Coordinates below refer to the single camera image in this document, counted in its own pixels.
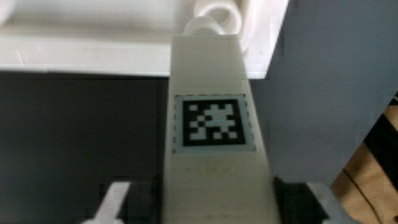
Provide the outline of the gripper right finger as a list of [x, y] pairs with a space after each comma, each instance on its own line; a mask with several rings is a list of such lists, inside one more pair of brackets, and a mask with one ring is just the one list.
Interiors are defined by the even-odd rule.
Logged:
[[325, 184], [274, 178], [281, 224], [355, 224]]

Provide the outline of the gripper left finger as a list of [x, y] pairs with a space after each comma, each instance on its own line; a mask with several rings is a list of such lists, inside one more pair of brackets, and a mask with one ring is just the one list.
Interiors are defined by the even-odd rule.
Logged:
[[94, 216], [82, 224], [158, 224], [158, 177], [114, 181]]

